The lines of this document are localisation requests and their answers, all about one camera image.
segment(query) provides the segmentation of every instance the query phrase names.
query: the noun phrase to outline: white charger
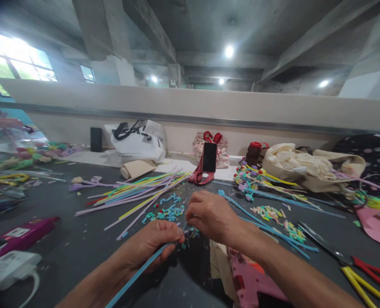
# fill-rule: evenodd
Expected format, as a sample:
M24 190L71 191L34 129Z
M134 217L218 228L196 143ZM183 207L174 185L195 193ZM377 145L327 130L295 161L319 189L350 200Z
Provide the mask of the white charger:
M19 279L25 280L32 276L35 280L32 293L19 308L23 308L32 299L39 287L40 279L36 265L41 260L41 255L18 250L12 250L0 257L0 291L6 290Z

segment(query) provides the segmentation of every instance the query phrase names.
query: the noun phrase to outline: smartphone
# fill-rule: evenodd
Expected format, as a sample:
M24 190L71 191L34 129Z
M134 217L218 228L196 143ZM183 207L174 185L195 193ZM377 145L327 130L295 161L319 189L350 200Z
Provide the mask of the smartphone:
M203 172L216 172L217 144L205 142L203 150Z
M91 152L103 152L101 143L101 128L91 127L90 128L90 151Z

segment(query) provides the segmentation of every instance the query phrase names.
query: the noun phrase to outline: magenta glue gun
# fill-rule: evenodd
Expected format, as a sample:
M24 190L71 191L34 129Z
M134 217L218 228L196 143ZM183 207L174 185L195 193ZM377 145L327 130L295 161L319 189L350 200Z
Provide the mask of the magenta glue gun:
M37 241L48 235L54 228L59 217L34 217L29 222L20 225L0 236L0 257L12 250L26 250Z

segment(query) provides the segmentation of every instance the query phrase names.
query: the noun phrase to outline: workbench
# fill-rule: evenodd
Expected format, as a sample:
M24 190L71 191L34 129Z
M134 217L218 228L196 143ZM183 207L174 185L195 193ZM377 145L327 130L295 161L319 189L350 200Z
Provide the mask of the workbench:
M9 155L0 154L0 158L8 157ZM54 162L44 166L54 172L63 172L64 175L58 177L67 180L67 183L47 184L49 180L40 179L43 181L41 186L30 187L25 191L28 200L22 202L18 208L0 216L0 234L29 221L35 216L60 217L59 222L56 223L56 229L28 249L28 251L42 256L38 269L39 290L27 305L28 308L54 307L87 274L143 227L141 220L139 220L129 230L125 239L116 240L128 224L134 220L137 215L134 214L110 230L103 230L116 221L119 216L138 205L139 202L116 206L79 217L74 216L78 210L85 209L86 202L91 201L91 199L87 199L88 196L102 194L110 189L108 187L95 187L81 190L81 195L77 195L68 190L71 180L77 176L90 180L93 176L98 175L102 177L102 183L112 184L124 180L118 168L83 163L69 166L67 163L55 164ZM180 204L187 205L191 193L201 189L213 193L222 189L226 195L236 200L248 211L252 205L269 205L283 209L289 221L295 223L297 220L301 220L305 222L344 255L355 255L367 263L380 267L380 244L369 238L361 228L357 227L353 223L355 217L348 213L321 203L316 204L330 212L342 214L346 216L346 219L295 207L294 205L291 205L291 212L289 212L277 200L256 196L251 204L236 188L217 183L196 187L186 182L185 185L177 186L175 192L181 197ZM248 218L239 209L235 209L235 211L238 215ZM183 226L184 215L179 216L179 221ZM280 240L280 244L288 250L294 251L283 240ZM306 241L306 244L316 246L310 239ZM340 266L334 258L323 250L320 250L319 253L304 251L311 257L308 262L312 266L361 301L340 271ZM364 273L358 270L356 272L380 291L380 287L370 278L367 278ZM16 282L8 290L0 292L0 307L17 308L30 295L32 287L31 278ZM372 295L371 298L380 307L380 302ZM260 303L261 307L266 307L282 302L264 297ZM190 239L190 247L185 250L178 246L176 252L161 268L150 275L140 277L115 307L164 308L172 305L175 307L232 307L232 301L224 294L221 281L210 278L209 241L203 235L200 238Z

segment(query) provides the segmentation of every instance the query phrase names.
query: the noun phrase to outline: person's right hand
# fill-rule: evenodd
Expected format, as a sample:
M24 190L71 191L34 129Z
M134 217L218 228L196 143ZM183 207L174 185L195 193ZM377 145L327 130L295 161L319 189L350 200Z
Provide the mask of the person's right hand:
M244 225L222 196L206 190L191 195L186 221L215 242L230 247L239 240Z

